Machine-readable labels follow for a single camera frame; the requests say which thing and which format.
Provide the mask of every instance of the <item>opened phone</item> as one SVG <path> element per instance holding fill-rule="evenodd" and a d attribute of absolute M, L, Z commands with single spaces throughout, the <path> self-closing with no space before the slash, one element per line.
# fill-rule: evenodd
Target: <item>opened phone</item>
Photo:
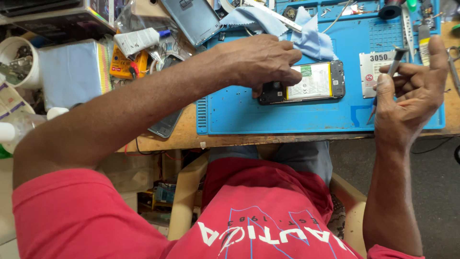
<path fill-rule="evenodd" d="M 310 100 L 342 98 L 345 95 L 345 76 L 340 60 L 293 66 L 302 73 L 302 80 L 284 87 L 280 82 L 263 84 L 259 104 L 280 104 Z"/>
<path fill-rule="evenodd" d="M 170 66 L 176 65 L 178 63 L 182 62 L 182 60 L 174 55 L 169 55 L 165 58 L 164 65 L 162 67 L 163 69 L 166 69 Z M 177 121 L 179 120 L 180 114 L 182 113 L 182 109 L 180 109 L 177 112 L 174 112 L 167 116 L 166 118 L 162 119 L 161 121 L 155 123 L 155 125 L 151 126 L 149 128 L 149 131 L 157 134 L 160 137 L 163 138 L 169 138 L 171 136 L 171 133 L 174 130 L 174 127 L 176 126 Z"/>

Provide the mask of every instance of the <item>hand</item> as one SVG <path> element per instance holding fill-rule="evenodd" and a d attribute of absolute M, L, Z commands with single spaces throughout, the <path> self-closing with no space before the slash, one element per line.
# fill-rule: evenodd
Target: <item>hand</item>
<path fill-rule="evenodd" d="M 231 74 L 231 83 L 253 89 L 253 98 L 262 93 L 262 84 L 281 81 L 285 86 L 295 85 L 302 74 L 291 66 L 302 58 L 300 50 L 290 41 L 278 41 L 269 34 L 256 35 L 218 44 L 211 50 Z"/>
<path fill-rule="evenodd" d="M 407 151 L 443 103 L 448 57 L 441 37 L 432 36 L 428 49 L 430 67 L 401 63 L 397 69 L 400 76 L 393 79 L 387 74 L 379 76 L 374 123 L 377 144 Z M 380 72 L 387 73 L 389 68 L 382 67 Z"/>

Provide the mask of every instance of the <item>man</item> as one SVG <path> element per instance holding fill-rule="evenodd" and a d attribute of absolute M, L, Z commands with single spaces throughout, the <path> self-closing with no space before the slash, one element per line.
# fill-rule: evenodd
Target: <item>man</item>
<path fill-rule="evenodd" d="M 368 258 L 422 256 L 409 149 L 442 104 L 447 76 L 440 37 L 429 50 L 429 68 L 401 64 L 399 76 L 378 79 L 377 156 L 363 222 Z M 255 159 L 252 147 L 211 151 L 203 214 L 173 242 L 92 171 L 149 126 L 216 90 L 242 85 L 256 97 L 265 82 L 298 83 L 302 76 L 290 66 L 300 58 L 292 43 L 272 35 L 218 44 L 37 127 L 14 153 L 21 257 L 360 258 L 326 227 L 332 167 L 324 142 L 281 147 L 276 159 L 287 165 Z"/>

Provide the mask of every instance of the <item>blue jeans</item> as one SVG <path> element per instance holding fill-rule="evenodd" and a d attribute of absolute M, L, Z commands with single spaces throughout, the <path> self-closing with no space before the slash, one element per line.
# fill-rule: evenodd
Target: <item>blue jeans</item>
<path fill-rule="evenodd" d="M 258 159 L 259 155 L 255 145 L 212 147 L 209 163 L 225 157 Z M 283 143 L 273 156 L 272 161 L 288 165 L 295 171 L 317 174 L 329 187 L 332 177 L 332 163 L 329 156 L 328 141 Z"/>

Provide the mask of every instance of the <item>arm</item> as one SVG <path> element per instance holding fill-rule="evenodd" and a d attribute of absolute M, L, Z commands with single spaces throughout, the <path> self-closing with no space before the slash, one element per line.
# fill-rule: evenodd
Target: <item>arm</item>
<path fill-rule="evenodd" d="M 363 220 L 366 249 L 375 244 L 421 256 L 410 184 L 412 143 L 443 103 L 447 53 L 439 36 L 429 43 L 430 67 L 401 63 L 400 76 L 379 76 L 375 145 L 377 155 Z M 383 73 L 389 67 L 381 69 Z"/>
<path fill-rule="evenodd" d="M 94 168 L 168 114 L 224 87 L 298 83 L 302 76 L 290 66 L 301 57 L 291 42 L 259 35 L 219 44 L 99 96 L 25 136 L 14 152 L 13 187 L 57 170 Z"/>

